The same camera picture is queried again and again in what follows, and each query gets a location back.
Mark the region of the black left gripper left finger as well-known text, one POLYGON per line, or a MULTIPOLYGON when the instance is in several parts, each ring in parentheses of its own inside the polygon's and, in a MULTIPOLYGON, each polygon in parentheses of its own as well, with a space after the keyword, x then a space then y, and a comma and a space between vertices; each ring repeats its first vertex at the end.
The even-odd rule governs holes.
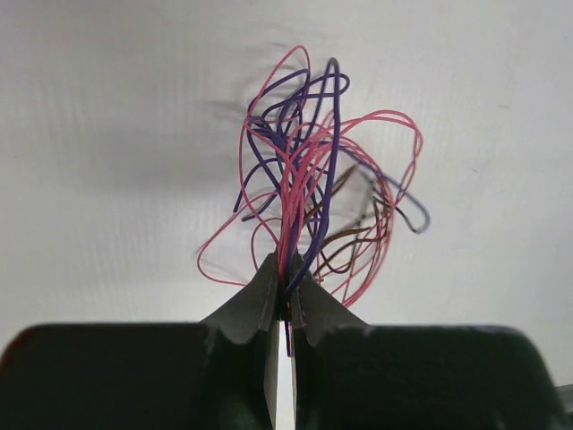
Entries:
POLYGON ((278 258, 198 322, 47 323, 1 356, 4 429, 272 429, 278 258))

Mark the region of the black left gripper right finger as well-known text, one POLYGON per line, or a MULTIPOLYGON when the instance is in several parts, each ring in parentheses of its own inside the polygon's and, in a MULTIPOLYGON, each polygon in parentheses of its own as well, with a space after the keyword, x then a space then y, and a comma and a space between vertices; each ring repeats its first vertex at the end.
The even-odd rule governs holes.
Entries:
POLYGON ((290 296, 299 429, 569 429, 535 344, 499 325, 370 325, 304 268, 290 296))

